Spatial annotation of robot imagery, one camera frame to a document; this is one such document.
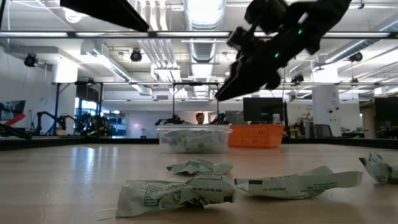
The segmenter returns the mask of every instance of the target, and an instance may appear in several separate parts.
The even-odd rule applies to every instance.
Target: orange plastic crate
[[[284,127],[278,124],[232,125],[228,146],[262,149],[279,147],[282,144]]]

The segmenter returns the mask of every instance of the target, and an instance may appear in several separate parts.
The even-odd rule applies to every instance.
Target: clear plastic container
[[[229,125],[161,125],[159,142],[165,152],[222,153],[228,150]]]

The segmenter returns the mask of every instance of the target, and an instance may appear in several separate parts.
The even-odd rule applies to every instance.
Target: white pillar
[[[67,58],[62,58],[58,64],[52,66],[52,78],[53,82],[65,83],[77,81],[78,65],[75,62]],[[76,98],[76,86],[70,85],[64,89],[59,95],[58,104],[58,117],[61,114],[68,114],[74,117],[75,114],[75,98]],[[67,119],[67,134],[73,133],[74,122],[71,119]]]
[[[313,72],[316,83],[338,83],[337,67],[328,66]],[[314,124],[327,124],[333,136],[341,136],[340,98],[338,85],[319,85],[312,88]]]

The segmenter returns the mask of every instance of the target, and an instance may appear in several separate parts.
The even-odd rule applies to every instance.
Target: desk
[[[336,145],[289,144],[279,149],[230,149],[227,154],[163,154],[158,145],[62,146],[0,152],[2,223],[398,223],[396,185],[377,185],[365,173],[352,189],[333,189],[311,200],[272,200],[238,193],[236,203],[178,208],[115,219],[126,179],[186,181],[166,166],[189,158],[231,161],[233,177],[266,177],[327,165],[360,170],[377,151],[398,163],[397,151]]]

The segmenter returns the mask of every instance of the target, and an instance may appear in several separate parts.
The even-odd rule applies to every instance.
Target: plastic bin lid
[[[163,124],[159,125],[158,130],[181,130],[181,129],[194,129],[194,130],[230,130],[229,125],[220,124]]]

